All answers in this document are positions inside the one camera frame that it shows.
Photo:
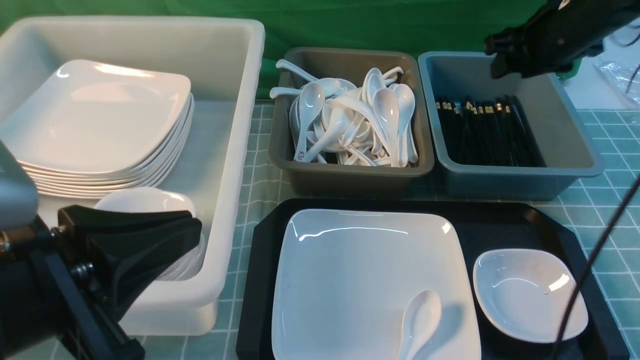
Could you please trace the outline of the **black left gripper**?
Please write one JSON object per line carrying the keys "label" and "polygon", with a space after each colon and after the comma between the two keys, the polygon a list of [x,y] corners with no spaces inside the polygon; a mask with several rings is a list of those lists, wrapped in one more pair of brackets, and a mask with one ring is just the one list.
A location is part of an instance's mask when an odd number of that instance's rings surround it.
{"label": "black left gripper", "polygon": [[76,360],[142,360],[146,351],[120,321],[158,276],[198,248],[202,223],[187,210],[126,213],[71,205],[58,226],[30,224],[55,337]]}

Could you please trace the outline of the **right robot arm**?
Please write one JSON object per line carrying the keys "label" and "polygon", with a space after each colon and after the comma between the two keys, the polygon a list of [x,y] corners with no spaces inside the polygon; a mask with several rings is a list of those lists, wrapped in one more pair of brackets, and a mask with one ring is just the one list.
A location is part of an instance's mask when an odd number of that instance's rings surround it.
{"label": "right robot arm", "polygon": [[637,0],[549,0],[522,25],[485,38],[491,77],[571,71],[577,59],[600,55],[603,40],[639,13]]}

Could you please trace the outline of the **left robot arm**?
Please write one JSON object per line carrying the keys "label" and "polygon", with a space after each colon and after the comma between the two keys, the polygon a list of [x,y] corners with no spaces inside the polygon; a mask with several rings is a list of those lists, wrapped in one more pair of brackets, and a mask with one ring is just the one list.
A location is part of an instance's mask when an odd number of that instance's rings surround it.
{"label": "left robot arm", "polygon": [[187,210],[126,213],[81,205],[38,215],[38,191],[1,146],[1,358],[57,340],[76,360],[142,360],[119,322],[170,265],[199,246]]}

